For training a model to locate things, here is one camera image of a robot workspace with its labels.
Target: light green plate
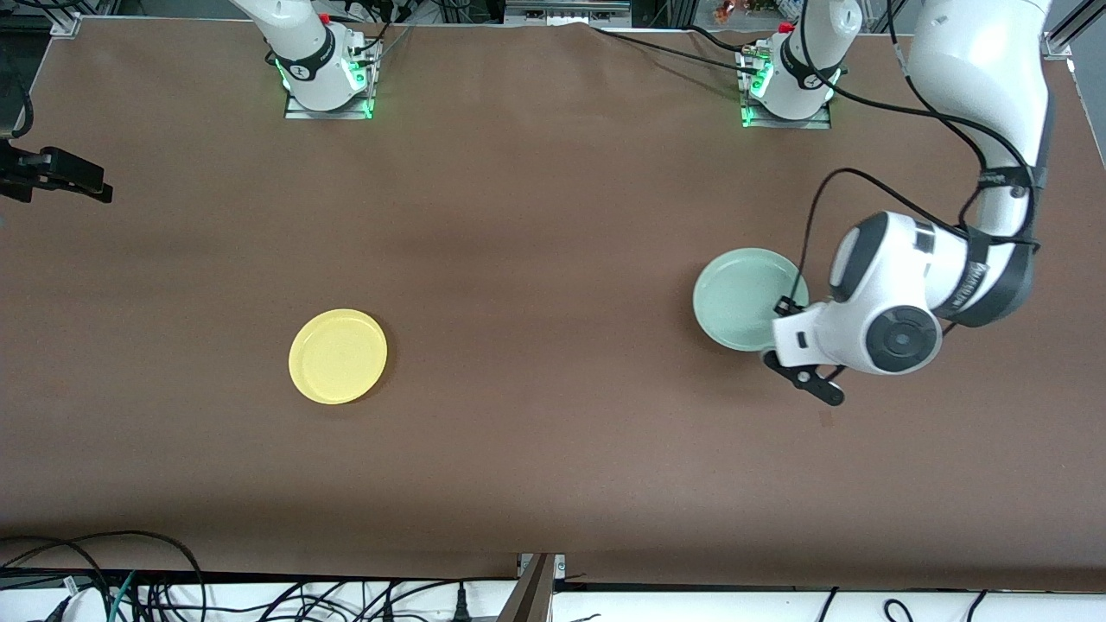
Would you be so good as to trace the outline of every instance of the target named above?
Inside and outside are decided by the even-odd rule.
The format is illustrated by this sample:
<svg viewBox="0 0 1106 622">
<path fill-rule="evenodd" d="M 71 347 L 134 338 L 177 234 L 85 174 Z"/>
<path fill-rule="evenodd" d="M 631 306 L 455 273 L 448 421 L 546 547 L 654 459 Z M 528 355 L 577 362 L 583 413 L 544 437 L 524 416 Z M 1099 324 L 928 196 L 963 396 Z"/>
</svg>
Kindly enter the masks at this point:
<svg viewBox="0 0 1106 622">
<path fill-rule="evenodd" d="M 739 248 L 703 268 L 695 283 L 692 304 L 699 325 L 711 339 L 733 350 L 772 348 L 772 309 L 791 293 L 799 269 L 786 257 L 763 248 Z M 795 302 L 806 305 L 810 293 L 800 277 Z"/>
</svg>

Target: cable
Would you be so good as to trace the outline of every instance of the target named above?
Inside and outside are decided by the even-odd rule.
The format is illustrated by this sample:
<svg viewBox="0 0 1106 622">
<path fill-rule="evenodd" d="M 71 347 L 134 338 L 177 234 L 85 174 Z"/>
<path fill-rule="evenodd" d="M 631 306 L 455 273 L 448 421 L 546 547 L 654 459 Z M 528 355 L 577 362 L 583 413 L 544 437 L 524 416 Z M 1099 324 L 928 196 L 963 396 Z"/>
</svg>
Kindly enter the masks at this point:
<svg viewBox="0 0 1106 622">
<path fill-rule="evenodd" d="M 93 587 L 96 588 L 96 591 L 100 592 L 101 599 L 104 601 L 104 614 L 107 615 L 107 612 L 108 612 L 108 610 L 112 607 L 111 598 L 109 598 L 108 589 L 107 589 L 107 579 L 104 577 L 104 572 L 100 568 L 100 564 L 96 563 L 96 560 L 93 559 L 92 556 L 88 554 L 87 551 L 85 551 L 83 548 L 76 546 L 72 541 L 63 540 L 61 538 L 51 538 L 50 536 L 9 536 L 9 537 L 6 537 L 6 538 L 0 538 L 0 545 L 3 545 L 6 542 L 19 542 L 19 541 L 25 541 L 25 540 L 52 542 L 53 546 L 66 547 L 69 549 L 72 549 L 79 556 L 81 556 L 82 558 L 84 558 L 84 561 L 88 564 L 90 568 L 92 568 L 92 574 L 93 574 L 92 584 L 93 584 Z M 14 558 L 6 561 L 4 563 L 0 564 L 0 569 L 4 569 L 4 568 L 8 568 L 10 566 L 12 566 L 12 564 L 19 563 L 23 559 L 30 559 L 31 557 L 34 557 L 35 554 L 38 554 L 38 552 L 35 552 L 36 550 L 38 549 L 32 549 L 29 552 L 22 553 L 20 556 L 17 556 L 17 557 L 14 557 Z"/>
<path fill-rule="evenodd" d="M 606 34 L 607 37 L 613 37 L 615 39 L 622 39 L 623 41 L 628 41 L 630 43 L 637 43 L 638 45 L 645 45 L 646 48 L 653 48 L 654 50 L 659 50 L 661 52 L 668 52 L 669 54 L 676 54 L 677 56 L 684 56 L 685 59 L 691 59 L 692 61 L 699 61 L 700 63 L 707 63 L 709 65 L 720 66 L 728 70 L 735 71 L 738 73 L 748 73 L 750 75 L 755 74 L 757 70 L 752 68 L 738 66 L 732 63 L 723 63 L 721 61 L 716 61 L 713 59 L 707 59 L 703 56 L 697 56 L 695 54 L 689 54 L 687 52 L 681 52 L 679 50 L 672 50 L 671 48 L 665 48 L 664 45 L 657 45 L 656 43 L 649 43 L 648 41 L 641 41 L 640 39 L 633 39 L 624 34 L 618 34 L 617 32 L 608 32 L 606 30 L 594 29 L 595 32 Z"/>
<path fill-rule="evenodd" d="M 957 227 L 967 230 L 968 224 L 964 221 L 964 217 L 968 215 L 968 210 L 971 209 L 972 204 L 975 203 L 975 199 L 979 198 L 979 194 L 981 191 L 983 191 L 983 189 L 975 186 L 975 190 L 970 197 L 968 197 L 968 200 L 964 201 L 963 207 L 961 207 L 960 211 L 957 214 Z"/>
<path fill-rule="evenodd" d="M 822 613 L 818 614 L 818 622 L 826 621 L 826 613 L 830 613 L 830 603 L 833 602 L 833 598 L 837 595 L 837 590 L 841 588 L 832 588 L 830 590 L 830 595 L 826 597 L 826 602 L 822 605 Z"/>
<path fill-rule="evenodd" d="M 803 276 L 803 270 L 806 268 L 806 253 L 807 253 L 807 250 L 808 250 L 808 247 L 810 247 L 810 243 L 811 243 L 811 231 L 812 231 L 813 226 L 814 226 L 814 212 L 817 211 L 817 209 L 818 209 L 818 201 L 822 200 L 822 195 L 823 195 L 823 193 L 825 193 L 826 186 L 830 185 L 830 182 L 832 182 L 834 179 L 834 177 L 837 177 L 838 175 L 846 175 L 846 174 L 847 175 L 855 175 L 856 177 L 859 177 L 859 178 L 862 178 L 862 179 L 870 183 L 872 185 L 876 186 L 877 188 L 879 188 L 880 190 L 883 190 L 887 195 L 889 195 L 893 198 L 895 198 L 896 200 L 898 200 L 900 204 L 902 204 L 904 206 L 906 206 L 911 211 L 918 214 L 919 216 L 926 218 L 927 220 L 932 221 L 935 225 L 937 225 L 938 227 L 941 227 L 942 229 L 945 229 L 946 231 L 952 234 L 953 236 L 957 236 L 959 238 L 964 238 L 967 236 L 967 234 L 964 234 L 963 231 L 957 229 L 956 227 L 952 227 L 951 225 L 949 225 L 948 222 L 945 222 L 940 218 L 937 218 L 936 216 L 933 216 L 932 214 L 930 214 L 926 209 L 922 209 L 916 203 L 914 203 L 910 199 L 906 198 L 898 190 L 896 190 L 895 188 L 891 188 L 887 184 L 884 184 L 883 182 L 880 182 L 879 179 L 877 179 L 875 176 L 873 176 L 873 175 L 870 175 L 868 173 L 865 173 L 864 170 L 860 170 L 859 168 L 852 168 L 852 167 L 847 167 L 847 166 L 843 167 L 843 168 L 837 168 L 837 169 L 831 172 L 828 175 L 825 176 L 825 178 L 822 179 L 822 183 L 818 184 L 817 191 L 814 193 L 814 199 L 811 200 L 811 209 L 806 214 L 806 227 L 803 230 L 803 247 L 802 247 L 802 251 L 799 255 L 799 272 L 795 274 L 795 280 L 794 280 L 794 282 L 791 286 L 790 298 L 792 300 L 794 300 L 795 293 L 799 291 L 799 281 L 800 281 L 801 277 Z"/>
<path fill-rule="evenodd" d="M 807 9 L 808 6 L 810 6 L 808 2 L 804 2 L 803 3 L 801 17 L 800 17 L 801 22 L 806 20 L 806 9 Z M 806 30 L 802 29 L 802 28 L 799 29 L 799 34 L 800 34 L 800 42 L 802 43 L 802 48 L 803 48 L 803 60 L 806 62 L 806 65 L 811 69 L 811 71 L 813 72 L 813 74 L 816 75 L 818 77 L 818 80 L 822 81 L 822 84 L 827 85 L 834 92 L 839 93 L 843 97 L 845 97 L 847 100 L 852 100 L 852 101 L 857 102 L 859 104 L 864 104 L 864 105 L 867 105 L 867 106 L 870 106 L 870 107 L 875 107 L 875 108 L 879 108 L 879 110 L 886 110 L 886 111 L 890 111 L 890 112 L 898 112 L 898 113 L 909 114 L 909 115 L 914 115 L 914 116 L 925 116 L 925 117 L 929 117 L 929 118 L 943 120 L 943 121 L 947 121 L 947 122 L 950 122 L 950 123 L 958 123 L 960 125 L 964 125 L 967 127 L 971 127 L 972 129 L 977 129 L 979 132 L 982 132 L 983 134 L 987 134 L 988 136 L 990 136 L 991 138 L 993 138 L 995 142 L 998 142 L 1000 145 L 1002 145 L 1002 147 L 1004 149 L 1006 149 L 1010 153 L 1010 155 L 1014 158 L 1014 160 L 1018 163 L 1018 166 L 1025 172 L 1027 184 L 1029 184 L 1029 188 L 1027 188 L 1027 190 L 1029 190 L 1029 201 L 1027 201 L 1026 207 L 1025 207 L 1025 221 L 1023 222 L 1022 227 L 1016 231 L 1016 234 L 1014 236 L 992 236 L 990 243 L 992 246 L 993 245 L 999 245 L 999 243 L 1025 243 L 1025 245 L 1033 246 L 1034 247 L 1034 251 L 1040 249 L 1041 245 L 1036 240 L 1032 240 L 1032 239 L 1020 237 L 1020 236 L 1024 236 L 1025 232 L 1030 228 L 1032 228 L 1033 222 L 1034 222 L 1034 220 L 1036 218 L 1036 182 L 1034 179 L 1033 169 L 1029 165 L 1029 163 L 1025 162 L 1025 157 L 1022 156 L 1022 154 L 1021 154 L 1020 151 L 1018 151 L 1018 147 L 1015 147 L 1013 144 L 1011 144 L 1011 142 L 1005 136 L 1003 136 L 999 132 L 997 132 L 997 131 L 994 131 L 994 129 L 992 129 L 992 128 L 990 128 L 990 127 L 988 127 L 988 126 L 985 126 L 985 125 L 983 125 L 981 123 L 977 123 L 974 121 L 971 121 L 970 118 L 963 118 L 963 117 L 960 117 L 960 116 L 949 115 L 949 114 L 939 113 L 939 112 L 930 112 L 928 110 L 917 110 L 917 108 L 910 108 L 910 107 L 906 107 L 906 106 L 898 106 L 898 105 L 895 105 L 895 104 L 887 104 L 887 103 L 884 103 L 884 102 L 876 102 L 874 100 L 869 100 L 867 97 L 862 97 L 859 95 L 855 95 L 855 94 L 853 94 L 853 93 L 851 93 L 848 91 L 845 91 L 845 90 L 838 87 L 837 85 L 832 84 L 830 82 L 830 80 L 826 77 L 826 75 L 822 73 L 822 70 L 820 70 L 818 68 L 814 66 L 814 61 L 811 60 L 810 46 L 806 43 Z"/>
<path fill-rule="evenodd" d="M 103 532 L 100 532 L 100 533 L 91 533 L 88 536 L 81 536 L 79 538 L 72 538 L 70 540 L 61 540 L 59 538 L 38 537 L 38 536 L 32 536 L 32 537 L 28 537 L 28 536 L 10 536 L 10 537 L 7 537 L 7 538 L 0 538 L 0 543 L 7 542 L 7 541 L 12 541 L 12 540 L 28 539 L 28 538 L 30 538 L 30 539 L 36 539 L 36 540 L 46 540 L 46 541 L 51 542 L 50 545 L 43 545 L 43 546 L 41 546 L 41 547 L 39 547 L 36 549 L 31 549 L 30 551 L 28 551 L 28 552 L 25 552 L 25 553 L 23 553 L 21 556 L 18 556 L 15 558 L 13 558 L 13 559 L 9 560 L 8 562 L 3 563 L 2 566 L 0 566 L 0 568 L 11 566 L 12 563 L 19 563 L 19 562 L 29 560 L 29 559 L 33 558 L 34 556 L 36 556 L 36 554 L 39 554 L 41 552 L 49 551 L 50 549 L 54 549 L 54 548 L 58 548 L 58 547 L 74 548 L 73 545 L 75 545 L 76 542 L 83 542 L 85 540 L 95 540 L 95 539 L 100 539 L 100 538 L 115 538 L 115 537 L 121 537 L 121 536 L 137 536 L 137 537 L 142 537 L 142 538 L 149 538 L 149 539 L 153 539 L 153 540 L 159 540 L 161 542 L 166 542 L 166 543 L 173 546 L 178 551 L 180 551 L 180 553 L 184 554 L 185 558 L 188 560 L 188 564 L 191 566 L 192 571 L 196 573 L 196 579 L 197 579 L 197 582 L 199 583 L 199 588 L 200 588 L 200 603 L 204 605 L 205 609 L 207 608 L 207 587 L 206 587 L 206 583 L 204 582 L 204 572 L 200 570 L 199 562 L 196 561 L 196 556 L 194 556 L 192 551 L 189 550 L 188 547 L 186 547 L 181 541 L 179 541 L 179 540 L 177 540 L 175 538 L 170 538 L 168 536 L 161 535 L 161 533 L 157 533 L 155 531 L 144 531 L 144 530 L 140 530 L 140 529 L 124 529 L 124 530 L 119 530 L 119 531 L 103 531 Z M 86 557 L 86 559 L 90 562 L 92 562 L 92 558 L 91 557 Z M 206 619 L 207 619 L 207 612 L 200 611 L 200 622 L 205 622 Z"/>
<path fill-rule="evenodd" d="M 131 574 L 127 574 L 127 578 L 123 580 L 123 585 L 119 588 L 118 593 L 115 594 L 115 600 L 112 601 L 112 609 L 107 612 L 107 622 L 115 622 L 115 616 L 119 612 L 119 603 L 123 602 L 123 594 L 125 594 L 127 588 L 131 587 L 131 581 L 134 580 L 135 572 L 136 571 L 132 570 Z"/>
<path fill-rule="evenodd" d="M 975 600 L 971 602 L 971 607 L 968 608 L 968 619 L 966 620 L 966 622 L 971 622 L 972 618 L 975 618 L 975 608 L 979 607 L 979 603 L 983 602 L 983 597 L 985 595 L 987 595 L 987 590 L 983 590 L 979 593 L 978 597 L 975 597 Z"/>
<path fill-rule="evenodd" d="M 906 613 L 906 622 L 914 622 L 914 615 L 910 615 L 910 610 L 898 599 L 887 599 L 884 601 L 884 618 L 887 619 L 887 622 L 901 622 L 891 615 L 893 604 L 897 604 L 902 610 L 902 613 Z"/>
<path fill-rule="evenodd" d="M 15 81 L 15 86 L 19 87 L 19 94 L 23 99 L 23 122 L 19 127 L 13 127 L 11 129 L 12 138 L 21 138 L 31 131 L 34 126 L 34 104 L 31 103 L 31 92 L 23 84 L 23 79 L 19 75 L 19 70 L 15 69 L 15 62 L 12 61 L 11 53 L 8 52 L 2 43 L 0 43 L 0 54 L 3 54 L 4 62 L 8 64 L 8 69 L 11 70 L 11 77 Z"/>
<path fill-rule="evenodd" d="M 392 22 L 384 22 L 384 28 L 380 29 L 380 32 L 377 33 L 376 37 L 374 37 L 372 40 L 369 40 L 367 43 L 365 43 L 361 48 L 354 48 L 353 53 L 354 54 L 359 54 L 359 53 L 364 52 L 365 50 L 368 50 L 373 45 L 376 45 L 377 43 L 379 43 L 380 41 L 383 41 L 384 40 L 384 33 L 388 31 L 388 27 L 389 25 L 392 25 Z"/>
<path fill-rule="evenodd" d="M 169 598 L 169 588 L 170 585 L 166 584 L 164 589 L 158 590 L 158 588 L 155 585 L 149 593 L 149 598 L 147 599 L 149 601 L 148 607 L 150 609 L 156 609 L 158 611 L 173 611 L 177 615 L 177 618 L 182 622 L 188 622 L 188 619 L 181 616 L 178 613 L 178 611 L 200 611 L 201 609 L 205 609 L 198 605 L 174 603 L 173 600 Z M 292 591 L 295 591 L 296 589 L 302 589 L 302 585 L 296 584 Z M 160 594 L 165 595 L 165 604 L 161 604 Z M 343 612 L 356 615 L 356 612 L 349 609 L 347 605 L 344 605 L 333 600 L 327 600 L 324 597 L 316 597 L 313 594 L 292 594 L 291 592 L 285 592 L 284 594 L 278 597 L 276 601 L 274 602 L 276 607 L 280 607 L 285 602 L 294 601 L 298 599 L 303 601 L 303 605 L 311 603 L 311 607 L 315 605 L 322 607 L 323 609 L 326 609 L 332 613 L 337 613 L 338 615 L 342 615 L 343 620 L 348 620 L 348 618 L 346 618 Z M 227 607 L 207 607 L 206 610 L 210 612 L 220 612 L 220 613 L 251 613 L 253 611 L 261 611 L 263 609 L 269 609 L 272 605 L 273 603 L 264 603 L 255 607 L 248 607 L 241 609 L 232 609 Z M 305 615 L 306 613 L 310 613 L 310 610 L 304 611 L 303 605 L 301 605 L 298 615 Z"/>
<path fill-rule="evenodd" d="M 468 579 L 451 579 L 451 580 L 446 580 L 446 581 L 435 581 L 432 583 L 427 583 L 426 585 L 419 585 L 418 588 L 415 588 L 415 589 L 413 589 L 410 591 L 407 591 L 407 592 L 404 592 L 404 593 L 399 594 L 398 597 L 393 598 L 392 599 L 392 603 L 395 604 L 395 603 L 397 603 L 397 602 L 399 602 L 399 601 L 401 601 L 401 600 L 404 600 L 404 599 L 406 599 L 408 597 L 413 597 L 413 595 L 415 595 L 415 594 L 417 594 L 419 592 L 425 592 L 426 590 L 432 590 L 435 588 L 440 588 L 442 585 L 451 585 L 453 583 L 460 583 L 462 581 L 466 582 L 466 583 L 473 583 L 476 581 L 504 581 L 504 580 L 505 579 L 503 577 L 472 577 L 472 578 L 468 578 Z M 368 613 L 368 610 L 372 609 L 373 605 L 375 605 L 382 599 L 384 599 L 385 593 L 386 592 L 380 592 L 376 598 L 374 598 L 372 601 L 369 601 L 369 603 L 367 605 L 365 605 L 365 609 L 362 610 L 362 612 L 357 615 L 357 618 L 353 619 L 353 622 L 362 622 L 362 621 L 363 622 L 371 622 L 372 620 L 375 620 L 377 616 L 382 615 L 384 613 L 384 609 L 383 608 L 380 610 L 378 610 L 376 613 L 369 615 L 368 618 L 365 618 L 365 614 Z"/>
<path fill-rule="evenodd" d="M 291 588 L 284 590 L 281 593 L 281 595 L 276 597 L 276 600 L 274 600 L 273 602 L 269 603 L 268 607 L 265 607 L 265 611 L 264 613 L 261 614 L 261 618 L 258 619 L 258 622 L 267 622 L 267 620 L 269 620 L 269 616 L 272 615 L 274 611 L 276 611 L 278 607 L 280 607 L 280 603 L 288 600 L 288 597 L 290 597 L 293 592 L 304 587 L 305 584 L 306 582 L 293 583 Z"/>
<path fill-rule="evenodd" d="M 469 613 L 469 597 L 465 590 L 465 581 L 457 584 L 457 607 L 453 608 L 453 619 L 451 622 L 472 622 L 472 614 Z"/>
<path fill-rule="evenodd" d="M 910 73 L 906 69 L 906 62 L 902 60 L 902 48 L 898 43 L 898 33 L 895 32 L 895 11 L 893 6 L 894 1 L 895 0 L 887 0 L 887 32 L 891 37 L 891 45 L 895 48 L 895 56 L 899 61 L 899 69 L 902 70 L 902 77 L 906 79 L 906 85 L 910 87 L 910 92 L 914 93 L 914 96 L 918 99 L 918 102 L 921 103 L 921 105 L 925 106 L 927 111 L 936 113 L 937 108 L 929 105 L 929 102 L 926 101 L 926 97 L 921 96 L 921 93 L 918 92 L 918 87 L 914 85 L 914 79 L 910 77 Z M 977 145 L 974 141 L 969 138 L 968 135 L 964 134 L 963 131 L 961 131 L 959 127 L 952 125 L 951 122 L 946 121 L 943 118 L 940 118 L 939 121 L 941 122 L 942 125 L 945 125 L 953 134 L 956 134 L 961 141 L 963 141 L 969 148 L 971 148 L 972 153 L 975 154 L 975 159 L 979 160 L 980 170 L 985 170 L 988 166 L 987 166 L 987 157 L 983 155 L 983 149 L 979 148 L 979 145 Z"/>
<path fill-rule="evenodd" d="M 327 609 L 327 607 L 328 607 L 330 611 L 332 611 L 334 613 L 337 613 L 338 615 L 342 616 L 343 620 L 345 620 L 346 622 L 348 622 L 349 619 L 346 618 L 345 613 L 342 613 L 341 611 L 338 611 L 338 609 L 335 608 L 335 603 L 333 603 L 332 601 L 326 600 L 326 597 L 333 594 L 334 592 L 336 592 L 338 589 L 341 589 L 343 585 L 346 585 L 347 583 L 348 583 L 348 581 L 342 581 L 342 582 L 335 583 L 328 590 L 326 590 L 325 592 L 323 592 L 322 595 L 320 595 L 320 597 L 312 597 L 311 594 L 303 594 L 303 592 L 302 592 L 303 588 L 301 587 L 300 598 L 304 599 L 304 600 L 306 600 L 307 598 L 313 598 L 314 602 L 312 602 L 312 604 L 310 607 L 307 605 L 306 602 L 304 602 L 303 605 L 300 607 L 300 614 L 301 615 L 307 615 L 307 614 L 311 613 L 312 609 L 314 609 L 315 607 L 319 607 L 320 604 L 322 604 L 324 609 Z M 357 613 L 354 612 L 352 609 L 346 609 L 346 611 L 348 611 L 349 613 L 352 613 L 354 615 L 357 615 Z"/>
<path fill-rule="evenodd" d="M 966 622 L 972 622 L 972 619 L 975 616 L 975 608 L 979 607 L 979 603 L 983 601 L 983 597 L 985 595 L 987 595 L 987 590 L 983 590 L 979 593 L 979 595 L 975 597 L 975 600 L 972 601 L 971 607 L 968 608 L 968 616 L 964 619 Z M 910 610 L 907 609 L 906 604 L 904 604 L 902 601 L 898 599 L 887 599 L 884 601 L 884 618 L 887 619 L 887 622 L 902 622 L 901 620 L 898 620 L 897 618 L 891 615 L 893 605 L 898 607 L 899 609 L 902 610 L 902 613 L 906 614 L 906 622 L 914 622 L 914 615 L 910 615 Z"/>
<path fill-rule="evenodd" d="M 757 42 L 754 40 L 752 43 L 745 43 L 745 45 L 730 45 L 729 43 L 722 41 L 721 39 L 714 37 L 713 34 L 711 34 L 711 32 L 709 30 L 707 30 L 705 28 L 701 28 L 701 27 L 698 27 L 698 25 L 696 25 L 693 23 L 684 27 L 681 30 L 685 30 L 685 31 L 688 31 L 688 32 L 698 32 L 699 34 L 701 34 L 705 38 L 707 38 L 707 41 L 710 41 L 714 45 L 718 45 L 719 48 L 721 48 L 723 50 L 728 50 L 730 52 L 740 52 L 745 45 L 751 45 L 752 43 Z"/>
<path fill-rule="evenodd" d="M 268 618 L 267 620 L 269 622 L 276 622 L 278 620 L 295 620 L 295 622 L 326 622 L 325 620 L 309 618 L 306 615 L 275 615 L 273 618 Z"/>
</svg>

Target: metal frame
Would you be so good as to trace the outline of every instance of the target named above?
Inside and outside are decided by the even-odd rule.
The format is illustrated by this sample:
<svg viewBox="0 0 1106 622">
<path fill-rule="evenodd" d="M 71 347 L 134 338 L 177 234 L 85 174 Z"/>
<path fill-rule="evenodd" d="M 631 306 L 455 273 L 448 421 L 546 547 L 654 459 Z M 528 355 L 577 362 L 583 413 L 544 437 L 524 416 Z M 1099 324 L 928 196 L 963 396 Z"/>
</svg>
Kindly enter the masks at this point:
<svg viewBox="0 0 1106 622">
<path fill-rule="evenodd" d="M 74 7 L 66 9 L 24 8 L 20 15 L 42 15 L 52 24 L 50 34 L 63 39 L 72 39 L 81 27 L 84 15 L 111 15 L 118 10 L 121 0 L 81 0 Z"/>
<path fill-rule="evenodd" d="M 522 578 L 511 590 L 503 611 L 495 622 L 547 622 L 553 584 L 556 577 L 556 556 L 536 553 L 526 564 Z"/>
<path fill-rule="evenodd" d="M 1106 0 L 1084 0 L 1071 13 L 1060 20 L 1056 28 L 1045 37 L 1048 54 L 1061 55 L 1072 41 L 1086 32 L 1095 20 L 1106 13 Z"/>
</svg>

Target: black clamp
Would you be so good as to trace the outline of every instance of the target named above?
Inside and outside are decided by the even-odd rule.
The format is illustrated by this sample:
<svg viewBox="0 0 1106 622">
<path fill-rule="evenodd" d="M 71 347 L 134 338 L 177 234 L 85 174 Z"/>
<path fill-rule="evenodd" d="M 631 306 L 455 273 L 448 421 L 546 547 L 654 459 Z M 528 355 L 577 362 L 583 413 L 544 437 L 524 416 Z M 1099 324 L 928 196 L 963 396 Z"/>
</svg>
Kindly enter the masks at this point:
<svg viewBox="0 0 1106 622">
<path fill-rule="evenodd" d="M 802 311 L 804 307 L 796 303 L 786 296 L 781 296 L 780 300 L 772 309 L 776 315 L 786 318 Z M 780 364 L 780 356 L 775 350 L 769 350 L 761 355 L 761 361 L 773 372 L 791 381 L 795 388 L 805 391 L 831 406 L 841 406 L 845 402 L 845 392 L 839 386 L 818 375 L 817 365 L 800 365 L 797 367 L 784 367 Z"/>
<path fill-rule="evenodd" d="M 780 300 L 772 308 L 772 311 L 781 318 L 786 318 L 787 315 L 794 315 L 805 309 L 805 307 L 799 304 L 794 300 L 787 298 L 786 296 L 781 296 Z"/>
<path fill-rule="evenodd" d="M 790 380 L 795 388 L 805 391 L 831 406 L 841 406 L 845 402 L 845 392 L 836 384 L 818 375 L 817 365 L 784 367 L 780 364 L 780 356 L 775 353 L 775 350 L 765 352 L 761 356 L 761 360 L 768 369 Z"/>
<path fill-rule="evenodd" d="M 31 153 L 0 141 L 0 196 L 31 203 L 35 189 L 64 190 L 112 203 L 114 189 L 104 183 L 104 169 L 58 147 Z"/>
<path fill-rule="evenodd" d="M 1030 172 L 1033 179 L 1030 179 L 1025 168 L 1021 166 L 999 166 L 985 168 L 979 174 L 977 186 L 979 188 L 1036 188 L 1044 189 L 1045 182 L 1048 180 L 1048 168 L 1044 166 L 1031 166 Z"/>
</svg>

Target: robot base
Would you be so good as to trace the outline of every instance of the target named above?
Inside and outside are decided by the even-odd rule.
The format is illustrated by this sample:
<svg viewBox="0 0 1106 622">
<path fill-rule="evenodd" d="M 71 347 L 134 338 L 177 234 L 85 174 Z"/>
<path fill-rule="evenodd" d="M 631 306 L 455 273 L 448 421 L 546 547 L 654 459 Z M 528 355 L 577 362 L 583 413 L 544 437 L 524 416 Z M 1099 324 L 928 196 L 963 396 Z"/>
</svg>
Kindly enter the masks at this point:
<svg viewBox="0 0 1106 622">
<path fill-rule="evenodd" d="M 364 45 L 364 34 L 354 31 L 354 45 Z M 352 70 L 355 79 L 364 80 L 367 86 L 353 96 L 344 105 L 332 111 L 313 111 L 304 107 L 295 101 L 291 94 L 284 102 L 284 118 L 312 118 L 312 120 L 346 120 L 357 121 L 373 118 L 373 110 L 376 106 L 376 84 L 380 80 L 380 53 L 384 43 L 377 41 L 367 50 L 351 58 L 352 62 L 365 62 L 364 68 Z"/>
<path fill-rule="evenodd" d="M 766 76 L 772 73 L 771 61 L 772 51 L 769 49 L 769 40 L 761 39 L 754 45 L 735 52 L 734 59 L 738 66 L 752 68 L 763 71 Z M 814 116 L 800 121 L 779 117 L 768 111 L 757 97 L 752 95 L 753 90 L 762 89 L 763 83 L 769 77 L 765 75 L 749 75 L 738 73 L 738 92 L 741 96 L 741 126 L 742 127 L 784 127 L 791 129 L 830 129 L 830 106 L 823 104 Z"/>
</svg>

